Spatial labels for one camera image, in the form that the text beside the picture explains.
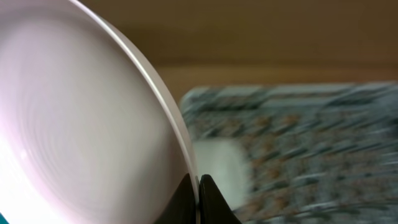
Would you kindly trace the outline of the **small white bowl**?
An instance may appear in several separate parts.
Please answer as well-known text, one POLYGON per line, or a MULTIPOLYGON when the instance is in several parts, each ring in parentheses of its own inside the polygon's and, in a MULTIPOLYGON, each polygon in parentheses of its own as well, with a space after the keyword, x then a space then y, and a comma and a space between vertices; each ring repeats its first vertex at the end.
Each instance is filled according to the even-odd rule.
POLYGON ((237 140, 214 138, 193 143, 198 175, 210 175, 232 210, 247 203, 251 168, 243 145, 237 140))

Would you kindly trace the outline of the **large white plate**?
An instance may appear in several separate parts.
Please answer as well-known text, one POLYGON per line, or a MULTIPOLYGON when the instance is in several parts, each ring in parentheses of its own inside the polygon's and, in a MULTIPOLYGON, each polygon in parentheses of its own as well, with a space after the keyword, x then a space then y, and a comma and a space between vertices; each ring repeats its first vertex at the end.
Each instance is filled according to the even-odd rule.
POLYGON ((148 59, 80 1, 1 1, 1 214, 154 223, 189 174, 178 106, 148 59))

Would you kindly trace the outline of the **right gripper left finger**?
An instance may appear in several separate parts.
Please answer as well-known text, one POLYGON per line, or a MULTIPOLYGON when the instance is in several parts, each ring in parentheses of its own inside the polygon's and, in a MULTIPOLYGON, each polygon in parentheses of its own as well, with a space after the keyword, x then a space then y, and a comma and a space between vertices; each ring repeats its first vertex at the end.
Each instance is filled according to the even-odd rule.
POLYGON ((154 224, 194 224, 196 203, 190 175, 186 174, 154 224))

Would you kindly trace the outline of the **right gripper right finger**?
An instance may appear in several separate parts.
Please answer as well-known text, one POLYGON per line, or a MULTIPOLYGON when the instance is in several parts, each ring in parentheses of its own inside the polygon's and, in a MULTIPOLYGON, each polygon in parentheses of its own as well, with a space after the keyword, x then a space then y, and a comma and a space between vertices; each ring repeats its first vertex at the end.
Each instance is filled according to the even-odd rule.
POLYGON ((201 224, 241 224, 208 174, 201 177, 199 196, 201 224))

